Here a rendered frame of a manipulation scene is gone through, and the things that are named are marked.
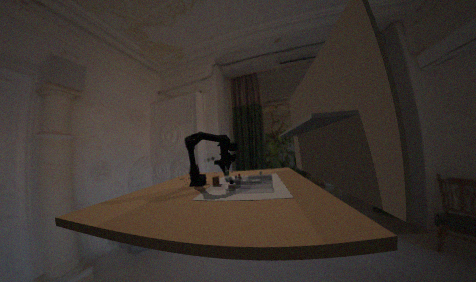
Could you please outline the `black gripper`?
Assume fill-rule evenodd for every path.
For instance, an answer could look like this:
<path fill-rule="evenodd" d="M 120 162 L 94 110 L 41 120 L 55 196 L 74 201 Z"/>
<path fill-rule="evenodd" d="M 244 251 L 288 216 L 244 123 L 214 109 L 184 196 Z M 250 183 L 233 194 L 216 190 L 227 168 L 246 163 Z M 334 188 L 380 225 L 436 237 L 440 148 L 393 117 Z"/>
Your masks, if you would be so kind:
<path fill-rule="evenodd" d="M 221 159 L 214 161 L 214 165 L 219 165 L 219 167 L 221 168 L 221 170 L 223 171 L 224 174 L 225 174 L 225 167 L 227 168 L 227 170 L 229 170 L 230 165 L 234 162 L 234 161 L 231 162 L 228 159 L 225 160 L 225 154 L 226 153 L 229 154 L 228 152 L 221 152 L 221 154 L 220 154 Z"/>

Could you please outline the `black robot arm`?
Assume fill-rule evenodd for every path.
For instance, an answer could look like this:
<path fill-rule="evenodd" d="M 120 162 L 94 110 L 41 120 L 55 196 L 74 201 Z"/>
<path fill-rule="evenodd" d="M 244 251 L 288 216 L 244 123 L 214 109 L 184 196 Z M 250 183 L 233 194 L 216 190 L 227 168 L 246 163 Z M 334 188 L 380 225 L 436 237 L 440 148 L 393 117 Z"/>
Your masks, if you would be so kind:
<path fill-rule="evenodd" d="M 229 151 L 238 150 L 237 143 L 236 142 L 230 143 L 230 139 L 228 138 L 227 135 L 214 135 L 214 134 L 203 133 L 200 131 L 198 133 L 185 137 L 184 142 L 185 142 L 185 146 L 188 151 L 189 160 L 190 160 L 190 178 L 193 183 L 198 185 L 200 184 L 202 177 L 199 176 L 199 173 L 200 173 L 199 166 L 198 164 L 195 163 L 194 149 L 195 149 L 195 145 L 197 145 L 201 140 L 219 142 L 217 146 L 220 146 L 221 152 L 227 152 L 228 150 Z M 230 153 L 229 154 L 226 153 L 225 160 L 226 159 L 230 161 L 235 161 L 236 154 L 231 155 Z"/>

